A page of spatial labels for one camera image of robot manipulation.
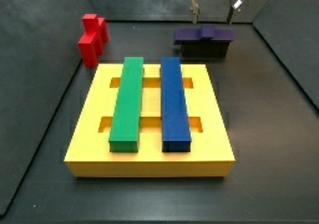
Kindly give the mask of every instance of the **dark floor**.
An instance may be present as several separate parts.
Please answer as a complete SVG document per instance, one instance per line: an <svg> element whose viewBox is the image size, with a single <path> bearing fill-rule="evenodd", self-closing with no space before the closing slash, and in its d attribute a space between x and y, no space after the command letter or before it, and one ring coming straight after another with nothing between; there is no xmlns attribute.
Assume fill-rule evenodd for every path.
<svg viewBox="0 0 319 224"><path fill-rule="evenodd" d="M179 55L190 23L110 23L102 57L158 63ZM80 66L6 223L86 220L319 222L319 118L251 25L235 25L227 59L207 63L236 156L226 178L74 178L63 163L95 70Z"/></svg>

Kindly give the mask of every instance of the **blue block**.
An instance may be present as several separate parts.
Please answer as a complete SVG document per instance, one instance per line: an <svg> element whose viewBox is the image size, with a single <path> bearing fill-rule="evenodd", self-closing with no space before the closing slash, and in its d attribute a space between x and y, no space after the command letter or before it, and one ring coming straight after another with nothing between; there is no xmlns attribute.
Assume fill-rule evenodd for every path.
<svg viewBox="0 0 319 224"><path fill-rule="evenodd" d="M192 138L179 57L160 60L160 87L162 151L190 152Z"/></svg>

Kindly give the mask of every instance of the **yellow block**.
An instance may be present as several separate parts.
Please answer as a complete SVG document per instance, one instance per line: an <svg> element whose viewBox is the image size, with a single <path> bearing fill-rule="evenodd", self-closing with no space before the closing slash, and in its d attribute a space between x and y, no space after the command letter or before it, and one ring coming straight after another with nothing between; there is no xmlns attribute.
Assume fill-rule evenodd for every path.
<svg viewBox="0 0 319 224"><path fill-rule="evenodd" d="M191 125L190 153L162 152L160 65L144 65L139 153L112 153L107 142L122 64L100 64L84 102L66 164L75 176L224 176L235 156L204 64L183 64Z"/></svg>

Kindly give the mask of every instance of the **green block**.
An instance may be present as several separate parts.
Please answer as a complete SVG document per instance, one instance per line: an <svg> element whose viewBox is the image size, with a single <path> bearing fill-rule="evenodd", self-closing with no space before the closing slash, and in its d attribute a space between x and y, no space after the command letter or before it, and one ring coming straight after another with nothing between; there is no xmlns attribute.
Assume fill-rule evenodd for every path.
<svg viewBox="0 0 319 224"><path fill-rule="evenodd" d="M138 152L143 57L126 57L108 143L111 152Z"/></svg>

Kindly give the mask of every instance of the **white object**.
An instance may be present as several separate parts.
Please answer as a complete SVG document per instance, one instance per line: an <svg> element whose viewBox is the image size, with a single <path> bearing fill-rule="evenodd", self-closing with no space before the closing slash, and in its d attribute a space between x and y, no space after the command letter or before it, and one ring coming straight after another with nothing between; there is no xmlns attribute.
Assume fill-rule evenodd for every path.
<svg viewBox="0 0 319 224"><path fill-rule="evenodd" d="M238 9L239 6L242 5L243 1L242 0L236 0L235 4L234 4L234 8Z"/></svg>

